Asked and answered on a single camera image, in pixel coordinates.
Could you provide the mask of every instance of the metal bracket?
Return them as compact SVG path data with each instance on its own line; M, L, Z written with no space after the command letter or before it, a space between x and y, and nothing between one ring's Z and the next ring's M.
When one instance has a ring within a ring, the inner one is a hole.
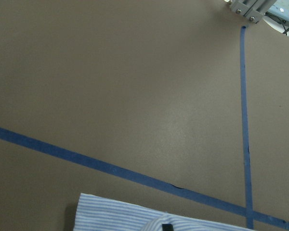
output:
M275 2L276 0L232 0L230 9L257 23Z

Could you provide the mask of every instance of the tape strip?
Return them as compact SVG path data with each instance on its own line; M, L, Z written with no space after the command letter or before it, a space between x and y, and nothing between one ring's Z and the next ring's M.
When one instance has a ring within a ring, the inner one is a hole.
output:
M92 157L88 157L76 152L72 152L52 144L48 144L3 128L0 128L0 139L11 142L41 153L45 153L54 157L58 157L63 160L73 162L75 164L83 165L95 170L99 170L104 173L108 173L117 177L121 177L126 180L130 180L166 193L170 193L188 200L192 200L201 204L219 208L221 210L234 213L240 216L246 216L246 209L244 207L222 201L210 196L206 196L191 190L177 188L164 181L148 177L146 175L133 172L128 169L118 167ZM253 212L254 219L263 223L267 223L273 226L277 226L286 230L289 230L289 222L282 219L275 218L266 214Z
M250 170L250 151L249 151L249 124L247 115L247 93L246 93L246 72L245 72L245 30L241 28L240 35L240 71L241 71L241 104L242 104L242 134L243 134L243 153L244 153L244 175L245 175L245 201L246 201L246 226L254 229L253 208L252 208L252 189L251 189L251 170Z

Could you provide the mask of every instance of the striped fabric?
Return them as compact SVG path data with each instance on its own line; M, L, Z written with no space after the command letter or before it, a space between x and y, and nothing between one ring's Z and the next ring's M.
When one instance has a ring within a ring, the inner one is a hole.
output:
M74 231L162 231L162 224L172 224L174 231L250 231L84 193L80 195Z

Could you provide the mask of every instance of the brown cardboard surface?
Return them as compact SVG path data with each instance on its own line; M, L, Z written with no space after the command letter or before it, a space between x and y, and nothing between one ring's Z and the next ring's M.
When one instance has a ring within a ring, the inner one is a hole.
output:
M255 221L254 222L254 229L255 230L270 230L270 231L284 231L284 229L268 225L262 222Z
M289 220L289 38L248 28L246 71L254 209Z
M244 205L241 18L207 1L36 7L47 20L0 41L0 127Z

